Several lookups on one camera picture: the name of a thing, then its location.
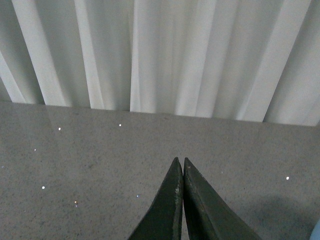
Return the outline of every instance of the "sheer curtain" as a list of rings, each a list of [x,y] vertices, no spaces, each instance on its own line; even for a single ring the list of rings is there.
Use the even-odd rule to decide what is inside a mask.
[[[3,0],[0,101],[315,126],[320,1]]]

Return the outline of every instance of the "speckled floor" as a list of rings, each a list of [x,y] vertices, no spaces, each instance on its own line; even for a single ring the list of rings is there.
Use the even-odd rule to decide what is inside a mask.
[[[0,102],[0,239],[125,240],[174,157],[264,240],[320,218],[319,127]]]

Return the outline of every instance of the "curtain fold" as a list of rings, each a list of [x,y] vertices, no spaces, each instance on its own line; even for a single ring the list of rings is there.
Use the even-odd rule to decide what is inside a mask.
[[[315,126],[317,0],[4,0],[0,101]]]

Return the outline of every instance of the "white curtain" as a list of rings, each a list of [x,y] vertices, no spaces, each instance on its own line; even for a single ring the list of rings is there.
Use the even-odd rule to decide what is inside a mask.
[[[315,126],[318,0],[2,0],[0,101]]]

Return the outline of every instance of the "gray floor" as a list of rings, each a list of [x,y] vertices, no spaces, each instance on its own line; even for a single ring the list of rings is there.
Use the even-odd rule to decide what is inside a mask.
[[[320,218],[319,127],[1,102],[0,239],[124,240],[174,157],[264,240]]]

